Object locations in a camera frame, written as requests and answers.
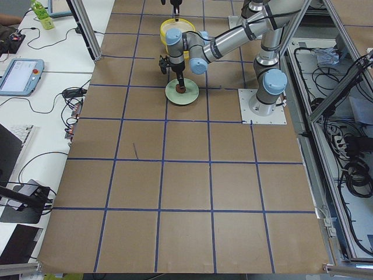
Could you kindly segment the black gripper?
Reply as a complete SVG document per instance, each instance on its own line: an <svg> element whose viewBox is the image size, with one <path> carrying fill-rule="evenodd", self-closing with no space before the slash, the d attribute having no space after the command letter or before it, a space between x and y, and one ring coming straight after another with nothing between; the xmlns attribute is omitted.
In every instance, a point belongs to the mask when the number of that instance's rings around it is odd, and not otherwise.
<svg viewBox="0 0 373 280"><path fill-rule="evenodd" d="M185 70L185 62L182 61L181 63L178 63L178 64L171 62L170 65L171 65L172 71L175 72L177 75L178 86L180 88L184 88L185 83L184 83L183 71Z"/></svg>
<svg viewBox="0 0 373 280"><path fill-rule="evenodd" d="M174 18L175 21L178 22L180 19L180 5L182 4L182 0L170 0L170 4L174 7Z"/></svg>

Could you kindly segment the person forearm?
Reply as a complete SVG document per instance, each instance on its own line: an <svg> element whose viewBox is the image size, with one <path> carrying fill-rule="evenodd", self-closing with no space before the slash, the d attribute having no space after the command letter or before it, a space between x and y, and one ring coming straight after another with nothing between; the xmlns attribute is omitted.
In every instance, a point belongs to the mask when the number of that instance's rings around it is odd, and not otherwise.
<svg viewBox="0 0 373 280"><path fill-rule="evenodd" d="M21 24L23 18L14 15L0 14L0 24L3 26L19 25Z"/></svg>

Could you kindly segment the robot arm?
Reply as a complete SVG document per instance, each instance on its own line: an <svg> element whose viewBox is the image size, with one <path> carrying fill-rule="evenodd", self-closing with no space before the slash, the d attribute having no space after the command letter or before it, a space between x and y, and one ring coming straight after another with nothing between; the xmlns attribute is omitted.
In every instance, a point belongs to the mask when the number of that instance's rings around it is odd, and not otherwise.
<svg viewBox="0 0 373 280"><path fill-rule="evenodd" d="M256 115L271 115L288 82L279 68L281 34L303 7L303 1L245 1L240 23L216 37L208 38L205 31L185 32L176 27L167 30L168 54L160 57L159 67L162 73L171 69L176 74L165 88L167 99L177 105L187 105L199 96L196 83L183 75L185 52L189 53L191 72L201 75L207 72L210 63L261 37L261 50L254 60L259 88L248 104Z"/></svg>

